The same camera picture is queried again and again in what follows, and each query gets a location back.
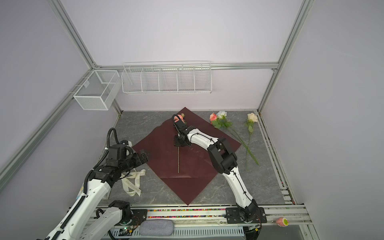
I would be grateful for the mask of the double pink fake rose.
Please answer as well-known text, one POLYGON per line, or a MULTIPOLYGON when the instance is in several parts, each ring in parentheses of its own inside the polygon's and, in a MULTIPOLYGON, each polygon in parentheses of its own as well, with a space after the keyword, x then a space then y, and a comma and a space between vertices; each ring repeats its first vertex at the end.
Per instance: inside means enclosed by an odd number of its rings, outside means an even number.
MULTIPOLYGON (((182 121, 184 123, 185 122, 185 120, 184 120, 185 114, 184 113, 177 114, 177 115, 173 116, 173 118, 174 118, 174 125, 173 126, 177 130, 176 122, 182 121)), ((180 137, 180 133, 178 132, 178 136, 177 136, 177 140, 176 140, 176 147, 178 148, 178 155, 177 155, 177 157, 178 157, 178 161, 177 161, 178 174, 180 173, 180 142, 179 142, 179 137, 180 137)))

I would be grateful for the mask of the single pink fake rose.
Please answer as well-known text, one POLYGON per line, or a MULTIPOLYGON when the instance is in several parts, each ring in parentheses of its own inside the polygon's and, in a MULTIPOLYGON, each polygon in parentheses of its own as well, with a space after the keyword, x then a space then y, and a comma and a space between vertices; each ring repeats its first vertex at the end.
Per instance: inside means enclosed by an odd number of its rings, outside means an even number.
POLYGON ((228 121, 227 121, 227 113, 226 112, 218 112, 217 114, 212 113, 210 115, 210 121, 211 124, 216 128, 216 129, 221 129, 221 128, 228 128, 228 121))

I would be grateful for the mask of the cream fake rose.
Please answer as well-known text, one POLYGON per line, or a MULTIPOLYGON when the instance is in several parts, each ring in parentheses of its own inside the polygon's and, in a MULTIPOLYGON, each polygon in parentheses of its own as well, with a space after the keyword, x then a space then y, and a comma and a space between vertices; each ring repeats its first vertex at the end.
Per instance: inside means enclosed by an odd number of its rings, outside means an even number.
POLYGON ((249 139, 248 139, 248 143, 247 143, 246 160, 248 159, 248 156, 250 156, 254 160, 254 162, 257 165, 259 165, 257 158, 255 157, 255 155, 253 154, 253 152, 250 149, 251 137, 252 137, 252 134, 254 132, 255 123, 257 123, 257 122, 258 122, 258 117, 255 113, 247 114, 247 120, 245 122, 245 126, 248 130, 248 133, 249 133, 249 139))

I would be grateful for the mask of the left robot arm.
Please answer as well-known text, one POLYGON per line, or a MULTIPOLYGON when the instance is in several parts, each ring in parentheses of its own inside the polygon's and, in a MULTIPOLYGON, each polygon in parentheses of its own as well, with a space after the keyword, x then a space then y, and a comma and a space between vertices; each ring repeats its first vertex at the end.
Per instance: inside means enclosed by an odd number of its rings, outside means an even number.
POLYGON ((86 175, 83 192, 58 225, 46 236, 47 240, 100 240, 115 225, 132 222, 134 213, 129 202, 113 201, 96 220, 86 224, 97 210, 102 198, 122 179, 123 173, 149 160, 144 150, 136 152, 127 143, 109 147, 106 162, 92 168, 86 175))

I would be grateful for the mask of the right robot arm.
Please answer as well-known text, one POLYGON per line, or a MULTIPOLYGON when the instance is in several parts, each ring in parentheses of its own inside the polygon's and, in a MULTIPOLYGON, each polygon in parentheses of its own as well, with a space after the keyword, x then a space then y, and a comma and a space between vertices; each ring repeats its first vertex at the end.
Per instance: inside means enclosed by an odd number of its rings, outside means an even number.
POLYGON ((258 206, 247 190, 238 168, 238 158, 228 140, 209 136, 193 126, 187 126, 179 115, 173 115, 172 119, 177 131, 174 146, 190 147, 195 144, 207 150, 214 169, 223 175, 229 184, 237 206, 226 208, 227 222, 229 224, 256 223, 259 225, 266 223, 265 210, 258 206))

